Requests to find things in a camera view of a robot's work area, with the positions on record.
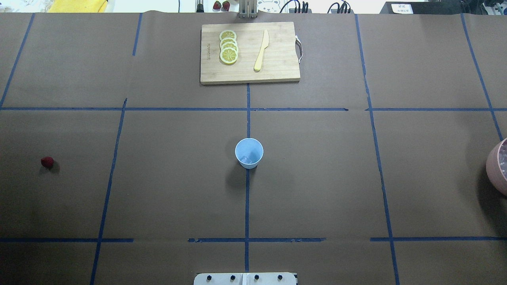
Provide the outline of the red strawberry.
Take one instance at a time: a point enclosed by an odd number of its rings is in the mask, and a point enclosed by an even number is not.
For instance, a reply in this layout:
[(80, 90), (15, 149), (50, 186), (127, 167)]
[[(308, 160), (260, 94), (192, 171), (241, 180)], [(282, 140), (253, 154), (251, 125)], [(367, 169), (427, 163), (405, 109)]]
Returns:
[(47, 169), (53, 168), (54, 163), (55, 163), (54, 159), (50, 156), (43, 157), (40, 159), (40, 164)]

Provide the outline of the light blue cup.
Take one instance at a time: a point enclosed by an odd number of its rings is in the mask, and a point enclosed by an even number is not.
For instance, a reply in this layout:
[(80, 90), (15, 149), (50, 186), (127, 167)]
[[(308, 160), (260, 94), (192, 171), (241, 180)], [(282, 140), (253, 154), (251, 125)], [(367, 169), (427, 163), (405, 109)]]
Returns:
[[(264, 147), (257, 139), (244, 138), (236, 144), (234, 153), (236, 159), (243, 168), (254, 169), (255, 167), (257, 167), (257, 165), (259, 164), (264, 155)], [(240, 161), (241, 157), (243, 156), (255, 156), (258, 159), (258, 161), (255, 164), (250, 165), (243, 164)]]

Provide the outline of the clear ice cubes pile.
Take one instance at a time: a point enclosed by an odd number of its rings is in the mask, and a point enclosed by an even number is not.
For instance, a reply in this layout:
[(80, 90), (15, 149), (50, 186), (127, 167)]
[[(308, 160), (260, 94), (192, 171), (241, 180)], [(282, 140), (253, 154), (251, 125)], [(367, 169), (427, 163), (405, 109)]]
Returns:
[(507, 140), (505, 139), (499, 148), (498, 163), (505, 181), (507, 180)]

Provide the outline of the wooden cutting board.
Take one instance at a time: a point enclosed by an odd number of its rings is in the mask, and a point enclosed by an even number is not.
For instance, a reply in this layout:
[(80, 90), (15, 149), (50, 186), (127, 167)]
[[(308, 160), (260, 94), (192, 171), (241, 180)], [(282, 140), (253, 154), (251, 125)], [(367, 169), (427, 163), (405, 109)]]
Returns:
[[(254, 71), (263, 32), (269, 31), (260, 72)], [(232, 65), (221, 62), (219, 34), (233, 30), (237, 34), (238, 60)], [(293, 22), (254, 22), (204, 24), (201, 29), (200, 82), (203, 85), (298, 82), (301, 79), (296, 53)]]

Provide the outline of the lemon slice three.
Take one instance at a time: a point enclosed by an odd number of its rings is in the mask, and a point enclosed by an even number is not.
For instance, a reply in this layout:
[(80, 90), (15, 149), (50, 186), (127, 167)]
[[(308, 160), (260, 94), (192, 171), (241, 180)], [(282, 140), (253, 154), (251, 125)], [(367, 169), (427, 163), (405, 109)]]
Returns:
[(235, 45), (224, 45), (223, 46), (223, 49), (221, 49), (221, 51), (225, 51), (225, 50), (234, 50), (236, 52), (238, 52), (238, 46), (235, 46)]

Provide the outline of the yellow plastic knife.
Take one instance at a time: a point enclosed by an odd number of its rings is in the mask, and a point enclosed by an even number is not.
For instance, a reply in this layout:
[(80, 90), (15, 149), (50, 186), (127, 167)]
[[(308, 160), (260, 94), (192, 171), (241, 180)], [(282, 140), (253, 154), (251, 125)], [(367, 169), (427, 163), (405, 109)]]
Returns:
[(265, 50), (269, 46), (269, 31), (267, 29), (263, 32), (263, 38), (261, 40), (261, 47), (259, 48), (259, 53), (257, 55), (257, 58), (255, 60), (255, 65), (253, 67), (253, 70), (255, 72), (260, 72), (261, 68), (263, 66), (263, 60), (264, 60), (264, 53)]

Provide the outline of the lemon slice two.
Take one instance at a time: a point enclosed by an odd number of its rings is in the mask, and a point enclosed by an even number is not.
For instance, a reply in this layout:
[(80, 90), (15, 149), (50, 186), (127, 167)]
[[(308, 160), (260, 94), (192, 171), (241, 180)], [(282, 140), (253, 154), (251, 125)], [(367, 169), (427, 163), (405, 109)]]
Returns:
[(223, 46), (224, 45), (235, 45), (237, 46), (237, 42), (236, 42), (236, 39), (235, 38), (231, 38), (231, 37), (226, 37), (226, 38), (223, 38), (220, 42), (220, 47), (221, 49), (223, 49)]

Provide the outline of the spare strawberry two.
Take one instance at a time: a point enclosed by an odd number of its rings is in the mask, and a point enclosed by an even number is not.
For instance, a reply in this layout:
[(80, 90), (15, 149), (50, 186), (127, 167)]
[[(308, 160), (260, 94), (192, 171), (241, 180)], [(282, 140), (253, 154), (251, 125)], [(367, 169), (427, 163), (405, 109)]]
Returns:
[(223, 11), (230, 11), (230, 6), (231, 6), (231, 4), (229, 1), (223, 1), (221, 4)]

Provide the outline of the spare strawberry one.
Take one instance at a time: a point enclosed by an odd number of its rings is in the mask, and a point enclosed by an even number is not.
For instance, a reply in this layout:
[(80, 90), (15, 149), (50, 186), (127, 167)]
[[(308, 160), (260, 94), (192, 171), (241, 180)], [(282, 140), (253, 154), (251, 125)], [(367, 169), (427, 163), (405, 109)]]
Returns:
[(212, 6), (212, 9), (214, 11), (221, 11), (221, 8), (222, 8), (222, 4), (219, 0), (216, 0)]

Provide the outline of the yellow cloth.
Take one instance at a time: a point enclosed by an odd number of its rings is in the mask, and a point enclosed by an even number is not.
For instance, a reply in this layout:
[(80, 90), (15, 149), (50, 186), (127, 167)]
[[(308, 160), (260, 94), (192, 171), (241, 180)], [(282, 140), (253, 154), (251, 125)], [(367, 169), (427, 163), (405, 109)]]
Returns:
[(103, 13), (108, 0), (55, 0), (49, 13)]

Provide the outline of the pink bowl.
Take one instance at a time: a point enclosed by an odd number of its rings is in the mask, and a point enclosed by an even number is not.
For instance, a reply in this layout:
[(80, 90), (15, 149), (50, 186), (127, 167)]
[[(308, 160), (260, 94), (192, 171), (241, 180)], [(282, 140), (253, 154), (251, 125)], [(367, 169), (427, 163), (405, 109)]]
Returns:
[(486, 173), (489, 181), (496, 190), (502, 193), (502, 195), (507, 196), (507, 181), (503, 178), (498, 163), (498, 152), (503, 141), (496, 144), (496, 146), (489, 152), (486, 161)]

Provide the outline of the white pedestal column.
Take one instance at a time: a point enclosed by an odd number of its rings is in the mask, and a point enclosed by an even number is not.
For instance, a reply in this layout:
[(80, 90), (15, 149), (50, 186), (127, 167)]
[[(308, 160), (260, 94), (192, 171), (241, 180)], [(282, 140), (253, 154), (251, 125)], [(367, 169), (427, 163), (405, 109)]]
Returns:
[(239, 272), (197, 274), (194, 285), (297, 285), (291, 272)]

